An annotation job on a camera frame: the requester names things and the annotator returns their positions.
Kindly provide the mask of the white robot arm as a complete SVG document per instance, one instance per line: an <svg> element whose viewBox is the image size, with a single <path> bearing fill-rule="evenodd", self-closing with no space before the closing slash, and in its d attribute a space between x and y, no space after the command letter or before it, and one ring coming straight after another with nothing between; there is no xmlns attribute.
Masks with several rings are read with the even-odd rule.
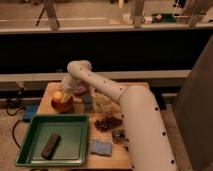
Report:
<svg viewBox="0 0 213 171"><path fill-rule="evenodd" d="M91 71L87 60L71 61L62 90L84 81L120 106L134 171L178 171L157 101L149 88L125 86Z"/></svg>

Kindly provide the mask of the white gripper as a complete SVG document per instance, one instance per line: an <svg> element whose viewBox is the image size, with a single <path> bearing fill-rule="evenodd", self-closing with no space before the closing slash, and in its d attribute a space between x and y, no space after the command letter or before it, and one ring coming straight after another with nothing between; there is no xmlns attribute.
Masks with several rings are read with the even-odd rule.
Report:
<svg viewBox="0 0 213 171"><path fill-rule="evenodd" d="M79 83L79 80L71 74L66 74L61 81L61 89L66 94L73 94L74 88Z"/></svg>

